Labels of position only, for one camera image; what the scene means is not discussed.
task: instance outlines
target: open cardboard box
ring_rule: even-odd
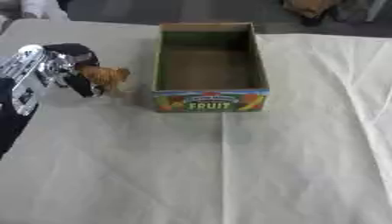
[[[153,97],[161,112],[255,111],[269,93],[253,25],[162,24]]]

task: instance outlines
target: gray floor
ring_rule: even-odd
[[[389,22],[392,16],[388,12],[383,13],[387,19],[381,23],[342,24],[327,19],[321,26],[309,28],[303,27],[297,16],[284,10],[279,0],[73,0],[68,13],[72,20],[80,21],[147,25],[251,21],[260,33],[305,32],[392,37],[392,23]]]

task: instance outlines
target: brown toy animal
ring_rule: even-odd
[[[101,66],[83,66],[78,69],[80,73],[95,85],[104,86],[108,91],[117,90],[117,85],[125,81],[130,75],[126,68],[108,68]]]

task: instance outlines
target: white cloth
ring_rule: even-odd
[[[5,21],[18,19],[24,12],[32,13],[37,18],[68,20],[57,0],[0,0],[0,29]]]
[[[25,20],[0,37],[8,55],[79,42],[138,83],[123,98],[47,96],[0,162],[0,223],[392,223],[391,40],[259,36],[264,111],[159,114],[141,107],[157,36]]]

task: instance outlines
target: robotic arm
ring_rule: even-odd
[[[27,45],[0,66],[0,159],[14,144],[53,85],[82,97],[101,95],[78,67],[98,67],[94,52],[79,44]]]

